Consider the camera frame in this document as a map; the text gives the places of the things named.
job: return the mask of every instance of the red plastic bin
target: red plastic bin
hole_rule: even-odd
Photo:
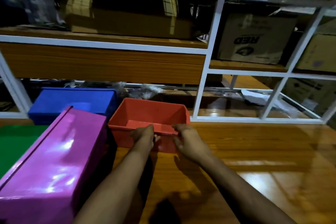
[[[134,144],[129,136],[131,130],[153,124],[155,134],[161,136],[153,150],[175,153],[173,137],[178,133],[171,125],[177,123],[190,124],[190,114],[184,105],[125,98],[108,127],[118,147],[131,148]]]

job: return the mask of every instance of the person's right hand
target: person's right hand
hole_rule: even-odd
[[[186,124],[176,124],[172,127],[182,135],[182,141],[174,137],[174,142],[177,149],[187,159],[201,165],[213,155],[209,146],[198,135],[196,129]]]

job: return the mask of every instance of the shelving unit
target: shelving unit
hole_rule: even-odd
[[[2,28],[0,29],[0,42],[18,43],[18,44],[38,44],[47,46],[64,46],[64,47],[85,47],[85,48],[99,48],[99,49],[115,49],[115,50],[130,50],[130,51],[145,51],[145,52],[159,52],[159,53],[175,53],[175,54],[198,54],[204,55],[205,61],[202,70],[202,75],[199,82],[199,87],[196,95],[195,105],[191,116],[191,121],[203,122],[240,122],[240,123],[294,123],[294,124],[326,124],[326,122],[336,112],[336,102],[332,104],[329,110],[323,117],[309,111],[299,103],[301,108],[311,113],[315,118],[277,118],[268,117],[276,99],[280,95],[288,78],[310,78],[310,79],[325,79],[336,81],[334,75],[319,75],[319,74],[306,74],[294,72],[296,63],[304,52],[310,38],[319,25],[322,17],[326,14],[328,9],[333,8],[336,0],[251,0],[251,1],[265,1],[277,3],[281,5],[296,5],[296,6],[310,6],[317,7],[309,25],[307,26],[303,36],[297,44],[288,64],[286,67],[282,65],[263,65],[252,63],[240,63],[232,61],[217,61],[211,60],[214,43],[218,31],[219,22],[223,10],[225,0],[218,0],[215,8],[215,13],[212,20],[212,26],[209,33],[208,44],[196,41],[181,41],[176,39],[156,39],[145,37],[125,37],[125,36],[106,36],[96,34],[79,34],[68,33],[60,31],[46,31],[38,29],[20,30],[17,28]],[[2,67],[1,77],[7,87],[15,85],[18,81],[14,78],[13,74],[8,68],[5,59],[1,56],[0,64]],[[231,86],[228,90],[238,90],[234,87],[237,76],[250,75],[250,76],[271,76],[282,78],[280,83],[273,91],[255,89],[260,92],[272,92],[267,105],[261,111],[259,117],[215,117],[215,116],[199,116],[200,104],[204,92],[205,81],[208,74],[226,74],[233,75]],[[31,103],[27,101],[26,92],[23,87],[17,86],[10,90],[11,94],[16,94],[17,98],[13,99],[20,101],[23,104],[19,106],[23,116],[29,109]]]

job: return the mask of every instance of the glossy wood surface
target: glossy wood surface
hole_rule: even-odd
[[[246,70],[246,71],[263,71],[263,72],[287,72],[283,65],[258,64],[228,60],[211,60],[211,69],[229,69],[229,70]]]
[[[212,151],[297,223],[336,222],[336,132],[325,125],[193,123]],[[114,166],[128,152],[118,148]],[[210,178],[177,154],[151,153],[144,209],[125,223],[239,223]]]
[[[19,26],[0,28],[0,34],[1,35],[55,38],[55,39],[97,41],[97,42],[109,42],[109,43],[123,43],[123,44],[148,44],[148,45],[202,48],[202,49],[208,48],[208,44],[202,41],[199,41],[197,39],[195,39],[194,41],[187,41],[187,40],[166,39],[166,38],[73,33],[69,31],[31,29],[31,28],[19,27]]]
[[[199,84],[205,55],[0,43],[15,77]]]

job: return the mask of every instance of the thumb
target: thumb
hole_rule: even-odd
[[[174,137],[174,143],[179,150],[183,149],[183,144],[181,143],[181,141],[177,137]]]

